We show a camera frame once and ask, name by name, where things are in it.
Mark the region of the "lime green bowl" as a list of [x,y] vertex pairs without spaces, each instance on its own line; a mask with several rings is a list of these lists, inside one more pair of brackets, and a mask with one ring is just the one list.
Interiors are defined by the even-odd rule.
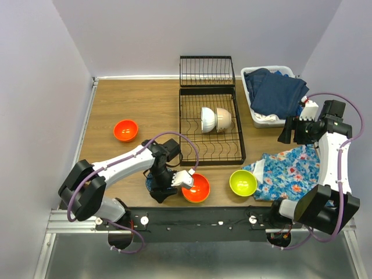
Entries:
[[248,197],[256,192],[257,179],[251,172],[241,169],[230,175],[229,185],[236,195]]

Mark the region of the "orange bowl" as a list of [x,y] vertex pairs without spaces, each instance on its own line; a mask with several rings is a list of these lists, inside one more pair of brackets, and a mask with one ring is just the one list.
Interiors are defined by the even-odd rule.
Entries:
[[138,134],[138,124],[130,119],[119,121],[114,129],[114,137],[121,142],[131,142]]
[[192,178],[194,185],[191,189],[182,188],[182,194],[188,202],[201,203],[205,201],[210,194],[210,184],[208,179],[198,173],[195,173]]

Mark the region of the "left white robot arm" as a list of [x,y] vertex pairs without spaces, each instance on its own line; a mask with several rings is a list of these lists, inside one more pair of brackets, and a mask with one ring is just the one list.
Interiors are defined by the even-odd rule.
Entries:
[[117,230],[124,229],[129,221],[128,207],[119,198],[107,198],[106,189],[134,173],[149,171],[148,191],[154,200],[162,203],[178,192],[173,185],[176,172],[168,170],[167,164],[180,152],[180,145],[170,139],[163,144],[141,144],[103,162],[77,162],[58,191],[67,205],[68,221],[84,221],[95,216],[109,220]]

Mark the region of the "orange bowl centre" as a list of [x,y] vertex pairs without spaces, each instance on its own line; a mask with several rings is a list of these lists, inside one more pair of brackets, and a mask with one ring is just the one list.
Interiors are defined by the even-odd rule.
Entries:
[[210,194],[210,184],[208,179],[198,173],[195,173],[192,178],[194,185],[191,189],[182,188],[182,194],[188,202],[201,203],[205,201]]

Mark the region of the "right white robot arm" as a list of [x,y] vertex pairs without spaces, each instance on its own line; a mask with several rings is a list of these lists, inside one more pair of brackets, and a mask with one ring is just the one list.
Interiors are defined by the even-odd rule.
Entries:
[[320,158],[317,184],[298,201],[278,199],[267,214],[275,228],[292,221],[335,236],[359,210],[348,181],[348,151],[354,140],[352,126],[344,123],[346,104],[326,100],[323,107],[307,97],[299,116],[287,117],[279,142],[315,144]]

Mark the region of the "black wire dish rack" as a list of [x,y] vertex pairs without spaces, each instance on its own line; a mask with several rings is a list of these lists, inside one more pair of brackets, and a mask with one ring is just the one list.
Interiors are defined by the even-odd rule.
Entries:
[[180,56],[181,165],[238,165],[246,159],[230,56]]

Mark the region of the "white cloth in basket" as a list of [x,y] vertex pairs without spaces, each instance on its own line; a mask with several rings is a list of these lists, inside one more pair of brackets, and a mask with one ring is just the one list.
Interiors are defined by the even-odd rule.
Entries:
[[259,113],[254,113],[257,121],[279,121],[280,119],[278,118],[277,115],[261,115]]

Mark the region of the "blue floral cloth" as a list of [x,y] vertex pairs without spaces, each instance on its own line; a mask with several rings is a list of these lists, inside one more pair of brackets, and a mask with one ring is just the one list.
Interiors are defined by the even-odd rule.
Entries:
[[260,160],[243,169],[257,180],[255,200],[298,201],[317,184],[320,159],[315,148],[301,145],[274,155],[264,153]]

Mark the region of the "white bowl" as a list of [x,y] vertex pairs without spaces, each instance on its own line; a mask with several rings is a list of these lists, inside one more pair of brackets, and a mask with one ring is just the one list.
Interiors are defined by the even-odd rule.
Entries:
[[232,122],[232,115],[231,113],[223,108],[216,108],[215,111],[216,117],[216,131],[218,133],[228,129]]
[[203,133],[211,132],[216,126],[215,112],[208,107],[201,107],[201,129]]

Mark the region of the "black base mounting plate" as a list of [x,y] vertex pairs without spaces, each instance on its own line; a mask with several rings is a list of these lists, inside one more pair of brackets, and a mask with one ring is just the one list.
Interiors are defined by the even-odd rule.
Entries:
[[131,207],[134,229],[150,242],[265,242],[267,234],[288,228],[268,206]]

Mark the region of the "white plastic laundry basket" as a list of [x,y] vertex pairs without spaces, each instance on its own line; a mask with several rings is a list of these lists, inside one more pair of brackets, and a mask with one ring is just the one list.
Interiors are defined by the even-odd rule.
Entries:
[[[243,83],[243,86],[244,86],[244,91],[245,91],[245,95],[246,95],[248,106],[249,106],[249,111],[251,113],[254,126],[256,128],[282,127],[285,124],[285,119],[284,120],[280,119],[279,121],[257,121],[257,119],[254,115],[255,112],[250,107],[251,102],[249,100],[249,92],[247,90],[245,80],[244,80],[244,73],[250,73],[250,72],[253,72],[253,71],[255,71],[259,68],[265,68],[265,69],[268,69],[272,73],[277,73],[279,75],[283,75],[283,76],[286,76],[286,77],[288,77],[288,76],[292,77],[292,78],[297,78],[297,77],[295,77],[292,70],[287,66],[245,67],[241,70],[242,83]],[[299,116],[301,111],[302,111],[302,108],[301,108],[300,103],[299,103],[299,109],[298,109],[297,115],[295,115],[295,116]]]

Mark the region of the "blue patterned bowl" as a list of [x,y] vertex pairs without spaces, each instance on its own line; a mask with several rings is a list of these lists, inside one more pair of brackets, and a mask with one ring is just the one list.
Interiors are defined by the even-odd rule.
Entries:
[[167,193],[173,188],[171,179],[174,171],[165,168],[158,171],[151,171],[146,178],[146,188],[150,193]]

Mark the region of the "dark blue jeans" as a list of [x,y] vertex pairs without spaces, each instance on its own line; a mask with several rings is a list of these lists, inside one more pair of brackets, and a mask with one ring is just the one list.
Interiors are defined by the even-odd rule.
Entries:
[[276,115],[279,119],[297,115],[299,103],[307,94],[307,83],[259,68],[244,73],[251,109],[260,115]]

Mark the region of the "orange bowl far left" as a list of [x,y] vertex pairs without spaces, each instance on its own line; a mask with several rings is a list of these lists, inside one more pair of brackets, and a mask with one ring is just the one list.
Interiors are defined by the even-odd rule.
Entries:
[[138,134],[138,124],[130,119],[119,121],[114,129],[114,137],[121,142],[131,142]]

